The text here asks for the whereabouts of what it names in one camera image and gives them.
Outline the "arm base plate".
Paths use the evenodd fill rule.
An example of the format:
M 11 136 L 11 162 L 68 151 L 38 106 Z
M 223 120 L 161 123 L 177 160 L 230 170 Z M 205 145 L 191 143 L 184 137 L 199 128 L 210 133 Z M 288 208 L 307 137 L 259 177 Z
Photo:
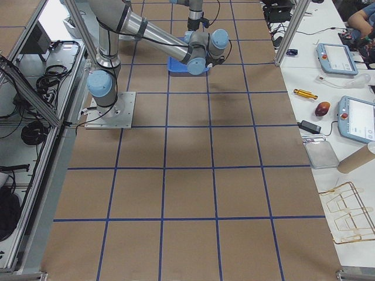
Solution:
M 87 113 L 84 127 L 87 129 L 131 129 L 136 92 L 119 92 L 117 102 L 109 109 L 97 107 L 94 98 Z

